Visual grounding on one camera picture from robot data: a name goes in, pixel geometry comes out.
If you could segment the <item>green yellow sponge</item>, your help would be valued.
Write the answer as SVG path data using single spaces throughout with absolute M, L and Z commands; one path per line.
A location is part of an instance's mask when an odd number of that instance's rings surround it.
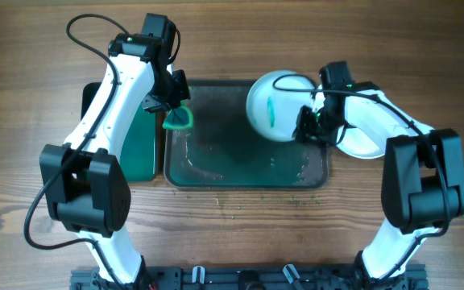
M 193 112 L 187 106 L 180 106 L 168 112 L 163 128 L 170 131 L 181 131 L 193 127 Z

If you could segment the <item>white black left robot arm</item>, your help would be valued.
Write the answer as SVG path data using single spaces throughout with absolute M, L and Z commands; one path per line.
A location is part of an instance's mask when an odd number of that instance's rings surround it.
M 125 223 L 131 190 L 120 157 L 138 108 L 169 111 L 189 98 L 181 70 L 172 71 L 180 37 L 119 34 L 103 56 L 106 75 L 74 131 L 60 146 L 47 145 L 39 157 L 52 220 L 76 234 L 96 259 L 97 285 L 132 289 L 145 284 L 143 257 Z

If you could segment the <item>white plate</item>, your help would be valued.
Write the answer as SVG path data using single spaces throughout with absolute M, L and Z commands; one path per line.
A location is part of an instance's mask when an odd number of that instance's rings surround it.
M 297 117 L 303 106 L 316 113 L 325 100 L 323 93 L 313 96 L 307 90 L 316 85 L 296 72 L 278 70 L 260 77 L 246 99 L 246 116 L 255 131 L 275 142 L 291 142 Z
M 372 83 L 350 85 L 341 90 L 323 89 L 319 93 L 345 97 L 345 118 L 351 125 L 344 139 L 335 147 L 359 159 L 375 159 L 385 155 L 387 140 L 404 135 L 404 122 L 399 110 L 384 92 Z

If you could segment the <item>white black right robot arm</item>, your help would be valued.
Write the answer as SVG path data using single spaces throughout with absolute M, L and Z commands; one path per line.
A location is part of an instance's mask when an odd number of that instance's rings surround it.
M 464 214 L 460 136 L 416 121 L 370 82 L 322 84 L 297 93 L 305 97 L 294 132 L 299 140 L 322 141 L 347 154 L 369 145 L 379 149 L 385 219 L 359 252 L 356 272 L 373 288 L 401 280 L 422 243 L 444 236 Z

